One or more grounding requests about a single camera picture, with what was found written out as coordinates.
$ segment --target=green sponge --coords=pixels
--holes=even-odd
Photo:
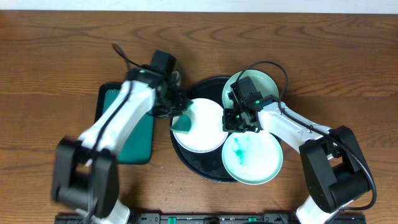
[[[191,118],[188,115],[183,114],[178,118],[177,122],[171,126],[170,130],[176,133],[188,134],[189,130],[191,130],[191,126]]]

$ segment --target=brown wooden surface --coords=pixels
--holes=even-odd
[[[54,149],[93,123],[98,88],[123,80],[113,41],[138,63],[148,63],[155,49],[171,52],[185,69],[186,88],[259,60],[280,63],[291,77],[285,101],[293,110],[355,132],[379,194],[365,212],[368,223],[398,222],[398,16],[3,11],[0,223],[52,223],[69,211],[50,200]],[[278,70],[261,69],[283,85]],[[286,145],[271,182],[219,184],[179,161],[168,128],[156,121],[148,164],[119,168],[126,205],[261,213],[293,210],[308,196],[300,157]]]

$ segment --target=black plate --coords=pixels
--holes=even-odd
[[[190,99],[206,98],[213,100],[224,108],[222,94],[225,83],[229,78],[230,77],[214,77],[203,80],[187,91],[188,97]],[[170,137],[178,157],[190,170],[209,180],[226,183],[237,182],[237,180],[228,174],[224,167],[221,158],[224,144],[211,152],[195,153],[184,149],[177,140],[175,140],[172,131],[170,131]]]

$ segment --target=white wall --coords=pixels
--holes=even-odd
[[[398,0],[0,0],[0,9],[398,14]]]

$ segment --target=wood grain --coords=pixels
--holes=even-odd
[[[0,223],[52,223],[69,211],[50,200],[54,149],[93,123],[100,85],[123,80],[113,41],[138,63],[148,63],[155,49],[171,52],[184,68],[185,88],[260,60],[280,63],[290,74],[285,101],[293,110],[355,132],[379,194],[364,212],[368,223],[397,222],[397,16],[3,11]],[[259,68],[283,85],[277,69]],[[132,208],[261,213],[293,210],[308,196],[300,157],[286,145],[273,181],[219,184],[179,161],[168,128],[156,121],[148,164],[119,168],[121,200]]]

